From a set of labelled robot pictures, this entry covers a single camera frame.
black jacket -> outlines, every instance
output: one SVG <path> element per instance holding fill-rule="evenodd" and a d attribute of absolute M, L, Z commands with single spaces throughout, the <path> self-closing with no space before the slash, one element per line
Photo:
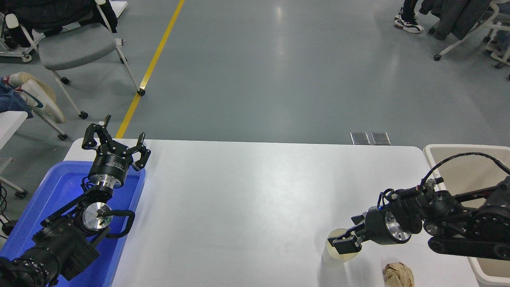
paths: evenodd
<path fill-rule="evenodd" d="M 434 37 L 444 40 L 452 33 L 462 40 L 483 15 L 491 0 L 423 0 L 420 13 L 439 17 Z"/>

person's foot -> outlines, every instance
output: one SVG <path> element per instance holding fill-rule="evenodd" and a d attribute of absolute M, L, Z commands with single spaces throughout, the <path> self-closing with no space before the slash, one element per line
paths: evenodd
<path fill-rule="evenodd" d="M 398 19 L 398 17 L 402 16 L 402 13 L 404 13 L 404 5 L 400 6 L 400 8 L 398 9 L 398 14 L 395 15 L 395 19 Z"/>
<path fill-rule="evenodd" d="M 399 15 L 395 20 L 395 28 L 402 29 L 404 31 L 408 31 L 409 33 L 418 34 L 423 31 L 423 27 L 418 25 L 415 20 L 413 21 L 404 21 L 402 17 Z"/>
<path fill-rule="evenodd" d="M 9 86 L 9 87 L 15 89 L 15 88 L 21 86 L 22 84 L 28 82 L 29 80 L 36 81 L 37 84 L 39 84 L 39 86 L 41 86 L 41 88 L 44 90 L 44 92 L 49 96 L 49 98 L 53 102 L 56 101 L 57 97 L 55 96 L 55 92 L 53 91 L 53 89 L 50 86 L 48 86 L 46 83 L 38 80 L 36 77 L 30 75 L 29 73 L 19 72 L 19 73 L 12 74 L 10 76 L 3 77 L 2 83 L 5 86 Z"/>
<path fill-rule="evenodd" d="M 33 111 L 50 116 L 57 124 L 65 122 L 62 111 L 35 80 L 28 80 L 14 91 L 19 93 Z"/>
<path fill-rule="evenodd" d="M 403 12 L 404 12 L 404 5 L 400 6 L 400 8 L 398 9 L 398 14 L 395 15 L 395 20 L 400 18 L 400 16 L 402 15 Z"/>

chair seat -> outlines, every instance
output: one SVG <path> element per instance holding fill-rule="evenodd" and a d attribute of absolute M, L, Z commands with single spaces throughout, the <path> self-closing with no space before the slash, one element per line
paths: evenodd
<path fill-rule="evenodd" d="M 88 64 L 117 48 L 110 31 L 99 23 L 85 25 L 39 42 L 39 57 L 48 70 L 65 70 Z"/>

crumpled paper ball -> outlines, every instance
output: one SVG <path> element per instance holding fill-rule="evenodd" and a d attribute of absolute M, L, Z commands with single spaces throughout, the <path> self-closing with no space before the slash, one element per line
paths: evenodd
<path fill-rule="evenodd" d="M 384 279 L 389 287 L 414 287 L 413 271 L 401 262 L 387 264 Z"/>

black cable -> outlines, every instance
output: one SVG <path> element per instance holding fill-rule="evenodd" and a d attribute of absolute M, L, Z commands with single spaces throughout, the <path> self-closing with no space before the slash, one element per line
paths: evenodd
<path fill-rule="evenodd" d="M 434 172 L 437 168 L 439 168 L 440 166 L 442 166 L 443 164 L 445 164 L 446 162 L 454 159 L 454 158 L 457 158 L 457 157 L 461 157 L 461 156 L 466 156 L 466 155 L 479 155 L 479 156 L 484 156 L 486 158 L 489 158 L 491 159 L 500 169 L 502 169 L 504 172 L 506 172 L 507 174 L 510 175 L 510 169 L 507 168 L 501 161 L 499 161 L 498 159 L 488 155 L 488 154 L 485 154 L 485 153 L 477 153 L 477 152 L 470 152 L 470 153 L 461 153 L 461 154 L 456 154 L 456 155 L 453 155 L 453 156 L 450 156 L 449 158 L 446 158 L 444 160 L 442 160 L 440 163 L 434 165 L 434 167 L 432 167 L 432 169 L 430 169 L 430 171 L 427 173 L 427 175 L 421 180 L 421 183 L 419 185 L 419 189 L 422 189 L 423 188 L 423 185 L 425 184 L 425 182 L 427 181 L 427 179 L 430 177 L 430 175 L 432 174 L 432 172 Z"/>
<path fill-rule="evenodd" d="M 83 189 L 83 192 L 86 192 L 87 190 L 94 186 L 94 184 L 90 181 L 85 182 L 85 179 L 88 179 L 88 177 L 82 178 L 82 184 L 80 184 L 80 186 Z"/>
<path fill-rule="evenodd" d="M 12 221 L 4 214 L 6 209 L 7 209 L 7 190 L 0 182 L 0 216 L 3 216 L 7 220 L 7 222 L 14 225 Z M 4 221 L 1 219 L 0 223 L 2 224 L 2 226 L 5 226 Z"/>

